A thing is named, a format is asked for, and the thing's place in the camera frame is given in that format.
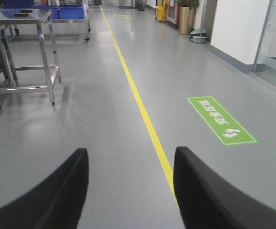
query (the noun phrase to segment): white wall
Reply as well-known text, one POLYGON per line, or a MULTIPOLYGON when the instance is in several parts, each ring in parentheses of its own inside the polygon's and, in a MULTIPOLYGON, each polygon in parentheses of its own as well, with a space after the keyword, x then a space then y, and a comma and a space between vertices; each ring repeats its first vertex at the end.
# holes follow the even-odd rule
POLYGON ((156 0, 147 0, 147 4, 153 8, 156 8, 156 0))
POLYGON ((254 64, 270 0, 218 0, 211 45, 254 64))

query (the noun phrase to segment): potted plant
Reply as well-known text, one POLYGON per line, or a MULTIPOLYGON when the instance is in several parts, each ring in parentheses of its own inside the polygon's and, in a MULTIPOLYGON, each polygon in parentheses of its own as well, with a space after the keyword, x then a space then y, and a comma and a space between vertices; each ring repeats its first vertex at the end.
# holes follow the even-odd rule
POLYGON ((177 0, 180 6, 180 34, 188 35, 193 29, 195 9, 199 0, 177 0))

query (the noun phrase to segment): metal frame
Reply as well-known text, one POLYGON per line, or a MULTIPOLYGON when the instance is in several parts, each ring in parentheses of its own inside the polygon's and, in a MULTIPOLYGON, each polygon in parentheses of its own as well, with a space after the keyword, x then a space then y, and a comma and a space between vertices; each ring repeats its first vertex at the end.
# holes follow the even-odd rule
POLYGON ((55 83, 55 79, 58 78, 59 82, 61 82, 61 72, 59 67, 59 60, 56 50, 55 38, 53 33, 53 26, 52 26, 52 19, 51 19, 51 10, 46 9, 42 10, 45 12, 41 18, 0 18, 0 61, 2 63, 3 71, 5 72, 5 78, 10 83, 11 77, 16 82, 16 87, 3 87, 0 88, 0 94, 5 93, 18 93, 18 92, 49 92, 50 102, 52 106, 55 105, 55 97, 53 92, 53 87, 55 83), (47 22, 50 32, 50 39, 51 45, 53 49, 53 56, 54 56, 54 65, 49 65, 46 48, 45 48, 45 40, 44 35, 42 32, 41 24, 47 22), (42 62, 43 65, 38 66, 24 66, 24 67, 15 67, 13 63, 13 59, 11 56, 10 48, 8 50, 5 49, 5 45, 7 45, 7 41, 4 43, 2 42, 1 31, 5 29, 4 25, 11 25, 11 24, 35 24, 37 28, 37 34, 39 39, 39 45, 42 55, 42 62), (38 85, 38 86, 25 86, 20 87, 18 83, 18 77, 16 71, 26 71, 26 70, 44 70, 45 78, 46 78, 46 85, 38 85))
MULTIPOLYGON (((56 0, 56 4, 59 6, 60 5, 60 0, 56 0)), ((90 21, 89 21, 89 9, 88 9, 88 1, 87 0, 83 0, 82 5, 84 7, 84 14, 85 17, 84 19, 53 19, 52 22, 54 24, 80 24, 80 23, 84 23, 86 25, 86 37, 84 38, 85 43, 89 42, 90 39, 90 21)))

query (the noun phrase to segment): stainless steel table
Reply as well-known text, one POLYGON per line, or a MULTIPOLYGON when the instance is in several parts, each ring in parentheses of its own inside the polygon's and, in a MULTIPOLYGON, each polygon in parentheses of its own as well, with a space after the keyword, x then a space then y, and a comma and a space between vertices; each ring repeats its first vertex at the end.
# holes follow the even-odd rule
POLYGON ((37 34, 38 34, 39 45, 40 45, 41 54, 42 54, 43 65, 15 67, 13 64, 12 58, 8 57, 8 54, 4 47, 5 45, 1 45, 0 49, 2 50, 2 52, 0 54, 2 55, 2 61, 7 62, 6 65, 10 66, 10 71, 12 73, 13 79, 16 82, 16 87, 0 88, 0 94, 48 91, 50 101, 52 103, 52 106, 54 106, 55 97, 54 97, 53 87, 54 87, 56 77, 59 79, 59 82, 61 82, 61 72, 60 72, 55 38, 54 38, 53 27, 52 27, 51 9, 32 9, 32 12, 29 12, 28 16, 26 17, 15 16, 16 13, 20 13, 20 12, 21 12, 20 9, 0 9, 0 26, 12 25, 12 24, 35 24, 37 28, 37 34), (45 22, 49 26, 51 44, 53 49, 53 57, 54 57, 53 65, 49 65, 47 54, 46 54, 45 40, 44 40, 44 35, 41 27, 41 24, 45 22), (20 87, 16 71, 26 71, 26 70, 44 70, 46 84, 38 85, 38 86, 20 87))

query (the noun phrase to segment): yellow mop bucket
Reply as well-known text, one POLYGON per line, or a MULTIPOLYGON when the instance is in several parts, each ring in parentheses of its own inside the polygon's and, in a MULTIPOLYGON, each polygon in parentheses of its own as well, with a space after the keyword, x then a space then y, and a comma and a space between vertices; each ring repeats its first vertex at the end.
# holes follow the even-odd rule
POLYGON ((157 6, 157 19, 160 21, 165 21, 167 19, 167 4, 168 0, 163 0, 161 6, 157 6))

